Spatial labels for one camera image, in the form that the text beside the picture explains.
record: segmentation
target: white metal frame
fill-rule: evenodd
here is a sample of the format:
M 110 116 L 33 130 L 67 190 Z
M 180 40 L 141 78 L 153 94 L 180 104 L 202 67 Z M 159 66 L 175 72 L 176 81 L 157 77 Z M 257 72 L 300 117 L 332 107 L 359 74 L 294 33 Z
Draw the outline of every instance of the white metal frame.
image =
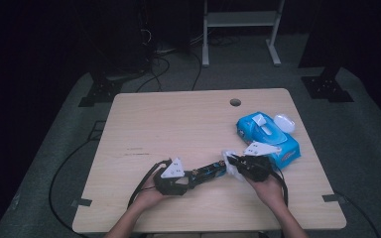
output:
M 277 11 L 264 12 L 219 12 L 208 13 L 207 0 L 204 2 L 203 15 L 203 45 L 202 45 L 202 65 L 209 66 L 208 54 L 208 28 L 210 27 L 273 27 L 271 39 L 266 40 L 268 51 L 271 55 L 274 66 L 281 65 L 280 58 L 275 50 L 275 40 L 278 26 L 280 25 L 285 0 L 280 0 Z

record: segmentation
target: hole in table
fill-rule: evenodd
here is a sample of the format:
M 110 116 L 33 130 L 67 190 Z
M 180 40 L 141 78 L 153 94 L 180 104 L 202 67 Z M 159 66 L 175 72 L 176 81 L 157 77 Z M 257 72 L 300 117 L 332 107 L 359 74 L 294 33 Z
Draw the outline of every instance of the hole in table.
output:
M 230 105 L 232 105 L 232 106 L 240 106 L 241 104 L 242 104 L 242 102 L 237 98 L 233 98 L 230 100 Z

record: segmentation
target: gray floor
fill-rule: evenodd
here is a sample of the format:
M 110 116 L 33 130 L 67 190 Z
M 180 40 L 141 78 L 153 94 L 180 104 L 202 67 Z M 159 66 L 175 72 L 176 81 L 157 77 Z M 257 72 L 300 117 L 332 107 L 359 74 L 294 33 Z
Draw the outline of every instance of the gray floor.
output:
M 282 61 L 280 67 L 273 66 L 263 36 L 241 37 L 238 43 L 228 47 L 212 47 L 210 67 L 202 69 L 194 90 L 287 88 L 330 184 L 361 207 L 381 235 L 381 111 L 361 81 L 345 69 L 336 79 L 354 102 L 329 103 L 324 99 L 311 99 L 301 77 L 318 75 L 322 68 L 298 68 L 307 38 L 307 35 L 277 38 L 276 47 Z M 200 47 L 193 48 L 193 51 L 200 57 Z M 191 90 L 199 69 L 197 59 L 180 53 L 164 59 L 169 61 L 170 68 L 160 76 L 162 90 Z M 155 73 L 165 68 L 164 61 L 155 61 Z M 134 92 L 151 77 L 147 74 L 128 81 L 122 92 Z M 95 121 L 106 120 L 109 113 L 110 103 L 78 107 L 91 83 L 90 76 L 84 75 L 66 99 L 0 222 L 0 237 L 78 237 L 53 216 L 48 196 L 60 165 L 86 142 Z M 141 91 L 157 90 L 158 84 L 151 81 Z M 52 202 L 68 226 L 76 211 L 72 204 L 81 196 L 97 146 L 98 141 L 86 143 L 69 157 L 55 179 Z M 309 231 L 311 237 L 375 237 L 367 220 L 353 204 L 345 202 L 341 207 L 347 219 L 346 227 L 334 231 Z M 89 236 L 100 237 L 102 234 Z M 279 233 L 270 232 L 270 236 L 279 237 Z

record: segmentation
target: dark background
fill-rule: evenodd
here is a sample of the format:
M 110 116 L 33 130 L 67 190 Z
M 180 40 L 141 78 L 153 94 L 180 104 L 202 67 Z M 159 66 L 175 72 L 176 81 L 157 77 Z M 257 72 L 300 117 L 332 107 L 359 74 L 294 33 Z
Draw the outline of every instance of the dark background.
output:
M 213 11 L 276 5 L 209 0 Z M 140 28 L 185 49 L 201 26 L 200 0 L 0 1 L 0 218 L 82 75 L 147 69 Z M 297 33 L 311 33 L 300 67 L 337 62 L 381 107 L 381 1 L 287 0 L 279 34 Z

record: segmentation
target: wooden table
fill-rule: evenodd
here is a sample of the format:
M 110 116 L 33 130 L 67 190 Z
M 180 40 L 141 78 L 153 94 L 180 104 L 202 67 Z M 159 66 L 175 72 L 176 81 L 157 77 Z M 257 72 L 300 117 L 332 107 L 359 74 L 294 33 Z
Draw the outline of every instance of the wooden table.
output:
M 241 101 L 232 106 L 231 99 Z M 289 115 L 302 156 L 283 170 L 289 207 L 305 229 L 339 229 L 346 224 L 305 126 L 286 89 L 243 89 L 119 94 L 113 101 L 72 227 L 106 232 L 127 208 L 130 195 L 157 162 L 180 157 L 185 170 L 222 160 L 222 150 L 239 155 L 247 147 L 236 122 L 262 111 Z M 280 225 L 253 188 L 226 175 L 170 198 L 138 220 L 137 232 L 277 230 Z

